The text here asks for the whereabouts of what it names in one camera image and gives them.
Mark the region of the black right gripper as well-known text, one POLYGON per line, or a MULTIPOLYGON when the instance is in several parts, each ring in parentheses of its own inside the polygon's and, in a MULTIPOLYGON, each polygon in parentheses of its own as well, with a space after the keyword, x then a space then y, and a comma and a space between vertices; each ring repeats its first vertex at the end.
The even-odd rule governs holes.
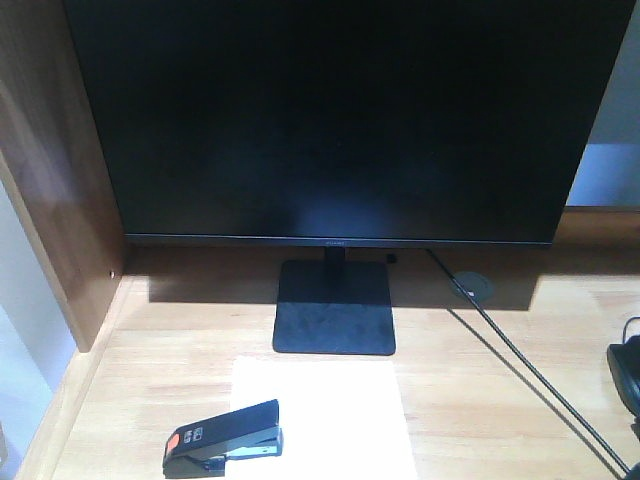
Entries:
POLYGON ((606 358, 622 403, 639 422, 639 336, 622 344, 610 344, 606 358))

